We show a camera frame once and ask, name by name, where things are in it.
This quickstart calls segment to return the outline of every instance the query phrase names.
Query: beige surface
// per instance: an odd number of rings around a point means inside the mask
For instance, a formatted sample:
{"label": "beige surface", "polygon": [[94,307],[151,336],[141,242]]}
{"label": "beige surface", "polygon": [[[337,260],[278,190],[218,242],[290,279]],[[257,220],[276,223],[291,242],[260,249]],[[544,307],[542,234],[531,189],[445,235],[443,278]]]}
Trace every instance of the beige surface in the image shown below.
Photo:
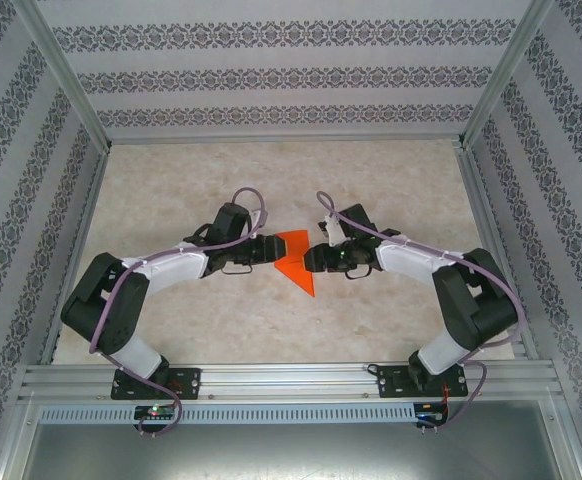
{"label": "beige surface", "polygon": [[[323,189],[340,208],[361,202],[380,229],[449,250],[480,244],[448,141],[116,146],[80,272],[103,251],[171,247],[245,185],[267,202],[263,233],[308,229],[312,244],[323,242],[316,222],[325,210],[315,199]],[[257,205],[249,195],[240,201]],[[314,279],[316,298],[272,265],[181,283],[146,301],[139,332],[172,363],[365,362],[406,360],[441,328],[434,290],[408,277]],[[100,360],[87,350],[65,328],[55,363]],[[512,357],[508,346],[486,355]]]}

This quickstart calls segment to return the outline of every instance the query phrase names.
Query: striped wall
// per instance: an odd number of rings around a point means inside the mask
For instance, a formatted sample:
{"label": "striped wall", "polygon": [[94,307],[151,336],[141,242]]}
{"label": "striped wall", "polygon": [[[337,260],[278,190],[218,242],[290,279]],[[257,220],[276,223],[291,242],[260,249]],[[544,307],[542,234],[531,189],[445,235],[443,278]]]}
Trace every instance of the striped wall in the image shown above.
{"label": "striped wall", "polygon": [[529,0],[42,0],[115,140],[459,134]]}
{"label": "striped wall", "polygon": [[474,147],[543,358],[582,439],[582,0],[553,4]]}
{"label": "striped wall", "polygon": [[13,6],[0,0],[0,438],[37,363],[101,159]]}

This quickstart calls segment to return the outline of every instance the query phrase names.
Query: aluminum frame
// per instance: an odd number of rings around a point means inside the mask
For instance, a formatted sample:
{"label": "aluminum frame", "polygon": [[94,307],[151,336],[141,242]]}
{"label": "aluminum frame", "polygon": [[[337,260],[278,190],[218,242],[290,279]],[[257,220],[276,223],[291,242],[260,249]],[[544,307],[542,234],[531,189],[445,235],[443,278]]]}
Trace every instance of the aluminum frame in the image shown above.
{"label": "aluminum frame", "polygon": [[[485,361],[487,381],[476,401],[525,400],[538,402],[555,460],[563,479],[582,479],[579,444],[557,372],[550,360]],[[374,404],[434,402],[431,398],[379,396],[376,378],[367,364],[175,365],[202,369],[198,400],[191,404]],[[24,374],[13,419],[0,456],[0,480],[21,479],[33,448],[36,428],[45,405],[146,405],[147,401],[111,400],[115,368],[111,366],[29,366]],[[475,388],[481,369],[465,367],[467,385]],[[451,402],[463,401],[452,398]]]}

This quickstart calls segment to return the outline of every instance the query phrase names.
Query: orange object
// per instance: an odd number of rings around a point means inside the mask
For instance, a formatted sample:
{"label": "orange object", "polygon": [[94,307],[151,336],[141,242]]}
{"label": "orange object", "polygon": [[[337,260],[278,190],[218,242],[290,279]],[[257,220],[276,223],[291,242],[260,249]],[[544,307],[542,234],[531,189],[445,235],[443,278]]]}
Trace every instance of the orange object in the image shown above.
{"label": "orange object", "polygon": [[285,241],[287,254],[273,265],[298,287],[315,297],[313,273],[304,268],[304,254],[309,250],[309,232],[294,230],[276,235]]}

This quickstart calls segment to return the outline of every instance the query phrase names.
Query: purple cable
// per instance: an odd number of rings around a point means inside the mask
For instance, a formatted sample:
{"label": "purple cable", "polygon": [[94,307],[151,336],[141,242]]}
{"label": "purple cable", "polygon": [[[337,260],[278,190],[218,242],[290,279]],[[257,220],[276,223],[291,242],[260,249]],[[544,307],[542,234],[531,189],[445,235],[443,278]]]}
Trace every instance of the purple cable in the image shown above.
{"label": "purple cable", "polygon": [[[267,219],[267,212],[264,208],[264,197],[262,197],[262,194],[254,188],[242,187],[233,194],[233,199],[231,201],[235,202],[238,195],[240,195],[242,192],[254,193],[256,195],[256,197],[258,197],[258,200],[260,202],[260,218],[258,219],[256,224],[253,225],[251,230],[249,230],[249,232],[247,232],[246,235],[238,238],[237,240],[233,240],[232,242],[227,242],[227,243],[223,243],[220,245],[207,245],[204,247],[171,248],[169,250],[164,250],[162,252],[158,252],[158,253],[154,253],[153,255],[149,255],[148,257],[145,257],[143,260],[136,262],[133,265],[131,265],[130,267],[128,267],[124,271],[124,273],[122,275],[120,275],[120,278],[118,278],[118,280],[115,282],[115,285],[113,286],[113,289],[111,290],[111,293],[109,294],[109,298],[107,298],[107,301],[104,304],[104,309],[102,310],[102,314],[100,315],[100,319],[98,320],[98,324],[95,328],[95,331],[93,332],[93,337],[91,338],[91,343],[89,345],[89,353],[95,353],[97,351],[98,341],[100,340],[100,336],[102,335],[102,331],[104,330],[104,325],[107,321],[107,317],[109,316],[109,312],[111,311],[111,306],[113,305],[113,301],[115,300],[116,296],[118,295],[120,288],[122,288],[122,285],[124,284],[124,282],[126,281],[128,276],[131,275],[131,273],[133,273],[133,271],[137,270],[142,265],[145,265],[153,260],[156,260],[158,258],[167,256],[167,255],[174,255],[177,253],[207,252],[209,250],[221,250],[223,248],[234,247],[234,246],[244,242],[245,240],[248,240],[251,237],[251,235],[257,233],[257,231],[264,226],[264,224],[266,223],[266,219]],[[109,360],[116,367],[123,370],[130,377],[133,377],[134,379],[144,383],[145,385],[148,385],[148,386],[153,387],[157,390],[160,390],[161,392],[164,392],[173,398],[174,403],[175,403],[177,410],[178,410],[178,413],[176,415],[175,420],[171,424],[167,425],[164,429],[160,430],[159,432],[152,433],[151,434],[152,437],[157,437],[158,435],[163,435],[163,434],[167,433],[169,430],[173,429],[178,424],[178,422],[182,418],[182,402],[180,401],[180,399],[178,398],[178,396],[174,392],[172,392],[168,388],[165,388],[161,385],[158,385],[157,383],[154,383],[150,380],[147,380],[146,378],[141,377],[140,375],[138,375],[134,371],[129,370],[128,368],[124,367],[122,364],[120,364],[115,359],[111,358],[110,356],[104,355],[104,354],[102,356],[104,358],[106,358],[107,360]],[[145,435],[144,430],[142,430],[142,421],[138,425],[138,430],[140,431],[140,435]]]}

